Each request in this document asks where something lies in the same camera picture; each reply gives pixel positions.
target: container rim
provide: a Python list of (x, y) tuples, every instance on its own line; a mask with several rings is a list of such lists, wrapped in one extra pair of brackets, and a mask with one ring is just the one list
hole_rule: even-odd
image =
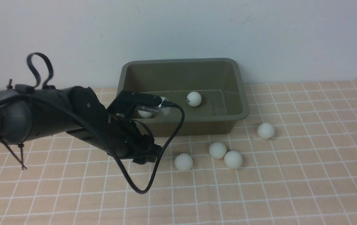
[[(185, 58), (185, 59), (161, 59), (161, 60), (138, 60), (131, 61), (126, 63), (121, 69), (119, 84), (117, 87), (117, 94), (123, 89), (124, 86), (124, 75), (127, 73), (127, 69), (129, 66), (133, 64), (151, 64), (151, 63), (192, 63), (192, 62), (216, 62), (216, 61), (226, 61), (229, 62), (233, 66), (234, 74), (239, 74), (239, 76), (235, 76), (237, 80), (237, 87), (240, 93), (241, 104), (242, 104), (242, 112), (236, 115), (224, 115), (224, 116), (206, 116), (206, 117), (193, 117), (186, 118), (184, 122), (220, 122), (220, 121), (239, 121), (245, 119), (249, 115), (249, 107), (245, 107), (248, 105), (247, 95), (245, 93), (244, 82), (242, 80), (241, 72), (238, 67), (238, 63), (228, 57), (213, 57), (213, 58)], [(162, 119), (162, 118), (138, 118), (136, 119), (143, 123), (178, 123), (180, 118), (177, 119)]]

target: black wire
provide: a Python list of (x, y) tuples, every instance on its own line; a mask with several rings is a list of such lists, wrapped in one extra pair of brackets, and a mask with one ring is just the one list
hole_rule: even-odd
[(84, 121), (81, 117), (79, 117), (77, 114), (73, 113), (72, 111), (68, 110), (68, 109), (65, 109), (57, 104), (54, 104), (52, 102), (49, 102), (49, 101), (46, 101), (46, 100), (43, 100), (41, 98), (37, 98), (37, 97), (31, 97), (32, 100), (34, 102), (38, 102), (38, 103), (41, 103), (41, 104), (46, 104), (46, 105), (49, 105), (51, 107), (54, 107), (66, 114), (68, 114), (69, 116), (71, 116), (73, 119), (75, 119), (79, 124), (81, 124), (81, 126), (83, 126), (84, 128), (86, 128), (88, 131), (90, 131), (93, 135), (95, 135), (95, 137), (97, 137), (106, 147), (107, 149), (110, 151), (112, 157), (116, 160), (116, 163), (117, 165), (119, 166), (121, 172), (123, 173), (124, 175), (124, 178), (127, 180), (128, 184), (130, 185), (130, 187), (137, 193), (139, 194), (145, 194), (147, 193), (152, 184), (153, 184), (153, 181), (155, 179), (155, 175), (156, 175), (156, 171), (157, 171), (157, 168), (160, 164), (160, 160), (161, 160), (161, 157), (163, 156), (163, 153), (164, 151), (166, 150), (167, 146), (170, 144), (171, 140), (174, 138), (174, 136), (177, 134), (177, 132), (180, 130), (182, 124), (184, 123), (184, 118), (185, 118), (185, 113), (184, 113), (184, 110), (177, 104), (171, 104), (172, 107), (175, 107), (175, 108), (178, 108), (180, 111), (181, 111), (181, 120), (179, 122), (179, 124), (177, 125), (177, 128), (176, 130), (173, 132), (173, 134), (170, 136), (170, 138), (167, 140), (167, 142), (164, 144), (163, 148), (161, 149), (161, 152), (159, 154), (159, 156), (157, 157), (157, 160), (156, 160), (156, 163), (155, 163), (155, 167), (154, 167), (154, 170), (152, 172), (152, 175), (149, 179), (149, 182), (148, 182), (148, 185), (147, 187), (144, 189), (144, 190), (141, 190), (137, 187), (137, 185), (134, 184), (134, 182), (132, 181), (130, 175), (128, 175), (128, 172), (127, 170), (125, 169), (123, 163), (121, 162), (121, 160), (116, 156), (115, 152), (113, 149), (111, 149), (111, 147), (107, 144), (107, 141), (105, 140), (105, 138), (103, 137), (103, 135), (101, 135), (97, 130), (95, 130), (90, 124), (88, 124), (86, 121)]
[[(134, 184), (134, 182), (132, 181), (130, 175), (128, 175), (127, 170), (125, 169), (123, 163), (121, 162), (121, 160), (117, 157), (117, 155), (115, 154), (114, 150), (110, 147), (110, 145), (107, 143), (107, 141), (105, 140), (105, 138), (103, 137), (103, 135), (101, 135), (97, 130), (95, 130), (90, 124), (88, 124), (86, 121), (84, 121), (80, 116), (78, 116), (77, 114), (73, 113), (72, 111), (65, 109), (61, 106), (59, 106), (58, 104), (54, 104), (50, 101), (47, 100), (43, 100), (41, 98), (37, 98), (37, 97), (29, 97), (27, 95), (15, 95), (12, 97), (9, 97), (7, 99), (4, 99), (2, 101), (0, 101), (0, 105), (2, 104), (7, 104), (7, 103), (11, 103), (14, 101), (19, 101), (19, 100), (25, 100), (25, 101), (29, 101), (32, 100), (34, 102), (40, 103), (40, 104), (46, 104), (48, 106), (54, 107), (55, 109), (58, 109), (62, 112), (64, 112), (65, 114), (71, 116), (73, 119), (75, 119), (81, 126), (83, 126), (84, 128), (86, 128), (88, 131), (90, 131), (93, 135), (95, 135), (95, 137), (97, 137), (105, 146), (106, 148), (110, 151), (110, 154), (112, 155), (112, 157), (116, 160), (117, 165), (119, 166), (121, 172), (124, 175), (124, 178), (127, 180), (128, 184), (130, 185), (130, 187), (137, 193), (139, 194), (145, 194), (147, 193), (156, 176), (156, 171), (157, 168), (160, 164), (161, 158), (163, 156), (164, 151), (166, 150), (167, 146), (170, 144), (171, 140), (175, 137), (175, 135), (178, 133), (178, 131), (180, 130), (182, 124), (184, 123), (184, 118), (185, 118), (185, 113), (184, 110), (177, 104), (172, 103), (172, 102), (165, 102), (165, 104), (168, 104), (169, 107), (174, 107), (174, 108), (178, 108), (181, 112), (181, 119), (179, 124), (177, 125), (176, 129), (174, 130), (174, 132), (171, 134), (171, 136), (168, 138), (168, 140), (166, 141), (166, 143), (164, 144), (164, 146), (162, 147), (159, 156), (157, 157), (157, 160), (155, 162), (155, 166), (154, 169), (152, 171), (151, 177), (149, 179), (148, 185), (144, 190), (141, 190), (137, 187), (137, 185)], [(4, 144), (8, 149), (10, 149), (7, 144), (5, 144), (4, 142), (1, 142), (2, 144)]]
[(13, 150), (11, 150), (11, 148), (8, 146), (8, 144), (6, 144), (6, 142), (4, 142), (4, 140), (1, 139), (1, 138), (0, 138), (0, 143), (2, 143), (2, 144), (7, 148), (7, 150), (11, 153), (11, 155), (13, 155), (14, 158), (17, 159), (17, 161), (21, 164), (21, 166), (22, 166), (23, 168), (27, 169), (27, 168), (25, 167), (24, 163), (22, 162), (22, 160), (20, 160), (20, 159), (17, 157), (17, 155), (13, 152)]

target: table surface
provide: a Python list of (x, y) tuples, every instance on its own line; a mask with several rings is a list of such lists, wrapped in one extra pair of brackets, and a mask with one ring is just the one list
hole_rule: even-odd
[[(116, 94), (95, 91), (105, 105)], [(357, 225), (357, 81), (246, 85), (246, 93), (250, 114), (229, 135), (174, 138), (145, 195), (111, 157), (66, 134), (27, 142), (24, 171), (0, 144), (0, 224)], [(262, 122), (276, 137), (257, 136)], [(214, 141), (240, 152), (243, 166), (212, 160)], [(182, 152), (193, 156), (191, 171), (174, 167)], [(144, 188), (152, 165), (124, 164)]]

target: white ball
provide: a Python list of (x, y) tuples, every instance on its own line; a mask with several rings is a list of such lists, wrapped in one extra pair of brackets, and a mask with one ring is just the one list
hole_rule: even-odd
[(179, 171), (188, 171), (192, 168), (192, 158), (190, 155), (186, 153), (182, 153), (176, 157), (174, 160), (174, 165), (176, 166), (177, 170)]
[(273, 125), (265, 122), (258, 127), (258, 135), (260, 138), (269, 140), (276, 134), (276, 130)]
[(138, 114), (142, 118), (151, 118), (151, 116), (153, 115), (152, 112), (147, 112), (147, 111), (142, 111), (142, 110), (138, 110)]
[(202, 102), (202, 96), (196, 91), (193, 91), (187, 95), (187, 103), (192, 107), (197, 107)]
[(212, 158), (221, 159), (227, 152), (227, 147), (222, 142), (214, 142), (209, 146), (209, 154)]
[(242, 155), (237, 151), (229, 151), (224, 157), (224, 163), (230, 169), (240, 168), (242, 162), (243, 162)]

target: plastic container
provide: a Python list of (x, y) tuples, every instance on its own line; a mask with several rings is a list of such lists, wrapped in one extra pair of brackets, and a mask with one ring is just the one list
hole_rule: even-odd
[[(121, 90), (159, 95), (179, 104), (186, 114), (178, 136), (228, 134), (249, 114), (238, 65), (229, 58), (133, 61), (123, 66)], [(198, 107), (187, 104), (191, 91), (202, 96)], [(133, 118), (146, 124), (155, 137), (168, 137), (180, 121), (176, 108), (169, 115)]]

